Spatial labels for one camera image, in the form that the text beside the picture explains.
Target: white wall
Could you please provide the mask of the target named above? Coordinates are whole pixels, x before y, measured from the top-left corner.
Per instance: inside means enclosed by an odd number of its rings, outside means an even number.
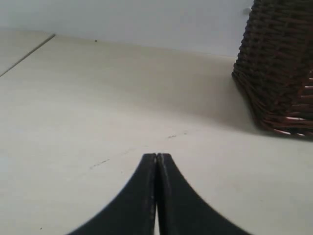
[[[252,0],[0,0],[0,26],[237,55]]]

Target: woven basket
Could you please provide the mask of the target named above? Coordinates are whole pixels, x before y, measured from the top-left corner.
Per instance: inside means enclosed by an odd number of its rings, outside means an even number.
[[[260,127],[313,137],[313,0],[255,0],[232,76]]]

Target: white floor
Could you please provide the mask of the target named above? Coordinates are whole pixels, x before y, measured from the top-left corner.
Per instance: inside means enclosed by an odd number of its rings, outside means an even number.
[[[0,76],[51,34],[0,28]]]
[[[60,36],[34,52],[0,78],[1,234],[70,232],[146,152],[253,234],[312,234],[312,142],[255,129],[234,62]]]

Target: black plastic jaw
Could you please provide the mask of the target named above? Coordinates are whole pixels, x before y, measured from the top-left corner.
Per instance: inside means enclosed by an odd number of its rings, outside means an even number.
[[[69,235],[248,235],[189,186],[170,154],[145,154],[132,178],[98,215]]]
[[[153,235],[156,165],[156,154],[145,154],[117,197],[69,235]]]

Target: basket weave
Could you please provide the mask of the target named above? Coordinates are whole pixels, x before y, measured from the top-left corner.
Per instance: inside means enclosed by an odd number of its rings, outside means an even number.
[[[232,76],[260,127],[313,137],[313,0],[254,0]]]

